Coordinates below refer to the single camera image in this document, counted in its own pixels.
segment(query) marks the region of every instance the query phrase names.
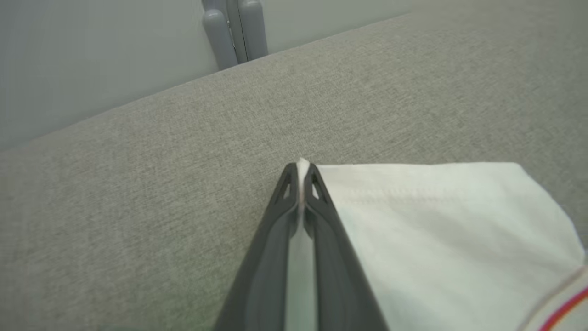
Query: red line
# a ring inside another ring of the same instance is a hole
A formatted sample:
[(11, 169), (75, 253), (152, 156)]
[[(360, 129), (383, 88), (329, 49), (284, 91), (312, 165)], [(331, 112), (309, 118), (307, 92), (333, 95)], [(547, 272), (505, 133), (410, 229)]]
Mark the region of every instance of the red line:
[(588, 299), (588, 287), (582, 292), (576, 294), (570, 300), (568, 300), (560, 309), (558, 309), (553, 315), (545, 322), (540, 331), (551, 331), (551, 329), (564, 318), (572, 309), (574, 309), (582, 300)]

